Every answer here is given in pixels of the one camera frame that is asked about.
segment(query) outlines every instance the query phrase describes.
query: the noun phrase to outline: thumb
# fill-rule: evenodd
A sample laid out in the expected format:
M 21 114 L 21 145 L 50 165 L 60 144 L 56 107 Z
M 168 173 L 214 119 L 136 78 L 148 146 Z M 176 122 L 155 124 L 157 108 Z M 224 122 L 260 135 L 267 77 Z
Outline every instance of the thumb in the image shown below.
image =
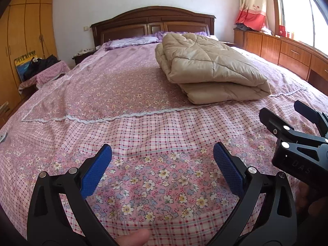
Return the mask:
M 130 235 L 116 238 L 116 242 L 120 246 L 143 246 L 150 237 L 148 229 L 139 229 Z

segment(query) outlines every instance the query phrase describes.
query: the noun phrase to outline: wooden headboard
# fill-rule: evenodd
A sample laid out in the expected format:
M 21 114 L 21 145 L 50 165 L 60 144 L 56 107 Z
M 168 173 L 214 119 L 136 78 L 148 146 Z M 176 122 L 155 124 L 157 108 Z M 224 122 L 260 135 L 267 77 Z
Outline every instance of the wooden headboard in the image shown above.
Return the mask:
M 109 40 L 154 34 L 158 31 L 200 32 L 214 35 L 215 16 L 168 6 L 134 9 L 91 26 L 95 46 Z

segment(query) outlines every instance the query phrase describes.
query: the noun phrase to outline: wooden wardrobe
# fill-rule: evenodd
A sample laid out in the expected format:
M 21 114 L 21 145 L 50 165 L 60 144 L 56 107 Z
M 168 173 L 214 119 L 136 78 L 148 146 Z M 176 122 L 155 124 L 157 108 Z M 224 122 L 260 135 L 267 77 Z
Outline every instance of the wooden wardrobe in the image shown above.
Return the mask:
M 14 60 L 31 51 L 57 57 L 52 0 L 11 0 L 0 19 L 0 105 L 8 101 L 11 111 L 24 98 Z

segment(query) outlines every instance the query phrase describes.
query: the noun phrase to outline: drawer handle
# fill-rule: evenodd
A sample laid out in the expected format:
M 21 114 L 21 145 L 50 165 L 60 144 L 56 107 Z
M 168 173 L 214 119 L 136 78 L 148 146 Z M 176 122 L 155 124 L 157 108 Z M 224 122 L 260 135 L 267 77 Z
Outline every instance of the drawer handle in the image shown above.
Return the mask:
M 300 53 L 298 53 L 298 52 L 296 52 L 296 51 L 293 51 L 293 50 L 291 50 L 294 54 L 298 54 L 298 55 L 300 55 Z

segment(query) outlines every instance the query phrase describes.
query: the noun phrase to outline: nightstand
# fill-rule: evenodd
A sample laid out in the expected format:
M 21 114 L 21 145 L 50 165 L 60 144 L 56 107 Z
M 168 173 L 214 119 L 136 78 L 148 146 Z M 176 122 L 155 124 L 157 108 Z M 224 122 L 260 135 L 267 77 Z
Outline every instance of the nightstand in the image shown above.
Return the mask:
M 96 52 L 96 50 L 91 51 L 91 52 L 87 52 L 85 54 L 81 54 L 78 56 L 73 57 L 72 59 L 75 61 L 75 65 L 78 65 L 79 63 L 81 63 L 84 59 L 86 59 L 88 56 L 93 55 Z

